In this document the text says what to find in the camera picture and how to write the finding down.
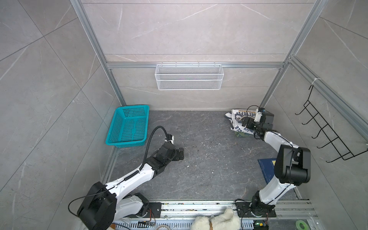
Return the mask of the green tank top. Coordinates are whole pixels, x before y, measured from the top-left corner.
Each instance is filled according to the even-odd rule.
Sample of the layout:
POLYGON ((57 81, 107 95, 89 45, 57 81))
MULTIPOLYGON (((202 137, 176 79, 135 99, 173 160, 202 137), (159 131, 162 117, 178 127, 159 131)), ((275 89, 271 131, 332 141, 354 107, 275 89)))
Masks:
POLYGON ((246 137, 252 136, 252 134, 242 133, 242 132, 235 132, 234 134, 237 138, 246 138, 246 137))

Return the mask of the white tank top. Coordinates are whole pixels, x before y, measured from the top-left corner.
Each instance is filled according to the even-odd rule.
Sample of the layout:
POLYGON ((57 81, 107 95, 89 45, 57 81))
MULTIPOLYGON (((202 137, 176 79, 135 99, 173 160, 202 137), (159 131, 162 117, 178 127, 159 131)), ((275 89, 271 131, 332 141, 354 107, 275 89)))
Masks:
POLYGON ((231 131, 245 135, 253 135, 254 131, 242 124, 243 118, 255 118, 255 110, 233 109, 225 114, 225 118, 231 123, 231 131))

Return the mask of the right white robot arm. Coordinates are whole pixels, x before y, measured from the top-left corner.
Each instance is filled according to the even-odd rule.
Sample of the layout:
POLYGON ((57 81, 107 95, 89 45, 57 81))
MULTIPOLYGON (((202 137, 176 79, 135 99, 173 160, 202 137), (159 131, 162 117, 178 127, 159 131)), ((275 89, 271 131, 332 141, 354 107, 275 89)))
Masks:
POLYGON ((273 119, 274 115, 263 108, 256 110, 255 117, 240 119, 241 125, 252 131, 256 139, 278 152, 273 178, 252 198, 250 211, 255 217, 270 213, 289 190, 309 182, 311 178, 310 150, 292 143, 274 130, 273 119))

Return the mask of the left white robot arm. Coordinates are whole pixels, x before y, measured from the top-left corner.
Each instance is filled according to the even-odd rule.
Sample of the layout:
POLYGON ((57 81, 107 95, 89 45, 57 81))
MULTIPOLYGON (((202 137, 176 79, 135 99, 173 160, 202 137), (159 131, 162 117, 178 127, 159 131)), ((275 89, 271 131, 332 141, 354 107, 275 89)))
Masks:
POLYGON ((125 176, 102 184, 97 182, 90 188, 76 213, 89 230, 106 230, 120 218, 148 211, 149 201, 140 193, 130 193, 164 172, 172 161, 184 159, 184 148, 177 148, 172 142, 164 143, 135 170, 125 176))

